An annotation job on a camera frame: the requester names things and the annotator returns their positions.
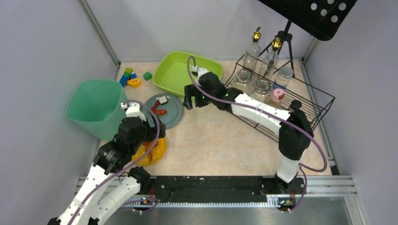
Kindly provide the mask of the pink lid spice jar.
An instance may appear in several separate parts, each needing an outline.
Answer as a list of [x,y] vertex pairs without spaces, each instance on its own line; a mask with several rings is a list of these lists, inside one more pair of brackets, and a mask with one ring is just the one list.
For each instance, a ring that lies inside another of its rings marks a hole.
[[265,100],[265,104],[274,108],[280,108],[284,99],[285,91],[283,89],[274,89]]

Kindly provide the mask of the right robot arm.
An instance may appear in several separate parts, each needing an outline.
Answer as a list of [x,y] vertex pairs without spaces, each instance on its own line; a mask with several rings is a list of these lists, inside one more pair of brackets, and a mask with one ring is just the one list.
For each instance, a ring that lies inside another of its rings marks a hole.
[[309,122],[300,109],[292,112],[261,103],[239,89],[225,88],[218,76],[207,70],[188,70],[190,85],[184,88],[187,109],[213,104],[218,110],[259,123],[278,137],[282,154],[276,176],[292,182],[299,172],[302,157],[310,143],[316,143]]

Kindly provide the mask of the black lid spice jar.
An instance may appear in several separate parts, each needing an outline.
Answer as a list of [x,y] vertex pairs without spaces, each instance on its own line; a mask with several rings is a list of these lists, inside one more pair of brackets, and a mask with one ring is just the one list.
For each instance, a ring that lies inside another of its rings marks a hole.
[[302,107],[302,103],[299,100],[293,100],[290,104],[290,110],[295,111]]

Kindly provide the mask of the grey-blue plate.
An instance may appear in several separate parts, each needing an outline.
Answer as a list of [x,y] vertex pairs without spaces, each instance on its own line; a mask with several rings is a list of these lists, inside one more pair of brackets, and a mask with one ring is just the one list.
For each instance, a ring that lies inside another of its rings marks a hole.
[[150,97],[146,102],[146,106],[152,106],[158,101],[159,97],[166,96],[168,98],[168,102],[164,105],[159,105],[156,109],[157,110],[167,110],[165,115],[159,116],[159,120],[164,123],[166,129],[170,129],[176,126],[183,116],[183,104],[179,98],[174,95],[161,93]]

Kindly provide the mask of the silver lid blue label jar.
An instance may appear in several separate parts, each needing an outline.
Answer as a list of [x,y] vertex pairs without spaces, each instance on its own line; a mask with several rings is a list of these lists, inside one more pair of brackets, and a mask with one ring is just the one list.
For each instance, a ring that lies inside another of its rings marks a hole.
[[281,67],[275,77],[272,88],[285,90],[294,75],[294,70],[291,67]]

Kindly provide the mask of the gold top oil bottle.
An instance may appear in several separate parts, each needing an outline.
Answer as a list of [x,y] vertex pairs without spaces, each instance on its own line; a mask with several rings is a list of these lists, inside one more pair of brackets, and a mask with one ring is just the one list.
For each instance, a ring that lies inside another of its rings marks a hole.
[[257,64],[257,59],[260,54],[259,41],[261,39],[261,27],[258,27],[252,34],[252,42],[247,47],[243,57],[243,67],[249,71],[254,72]]
[[279,61],[278,51],[282,47],[282,42],[279,37],[276,37],[271,43],[271,50],[264,56],[260,70],[258,72],[258,79],[269,77],[276,68]]

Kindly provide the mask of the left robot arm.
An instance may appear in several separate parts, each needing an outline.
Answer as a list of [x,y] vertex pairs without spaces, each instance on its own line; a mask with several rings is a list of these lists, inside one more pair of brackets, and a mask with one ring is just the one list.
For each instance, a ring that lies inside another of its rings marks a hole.
[[100,147],[83,185],[50,225],[103,225],[149,180],[144,166],[157,162],[166,150],[165,125],[138,116],[122,120],[113,140]]

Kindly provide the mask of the glass jar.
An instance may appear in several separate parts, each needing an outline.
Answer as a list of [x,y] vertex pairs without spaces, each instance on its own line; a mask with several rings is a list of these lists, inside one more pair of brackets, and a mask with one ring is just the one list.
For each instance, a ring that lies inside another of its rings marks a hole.
[[259,79],[253,86],[249,96],[259,102],[264,102],[271,92],[271,84],[265,79]]
[[234,75],[231,86],[243,91],[245,94],[249,94],[252,89],[252,73],[246,69],[239,70]]

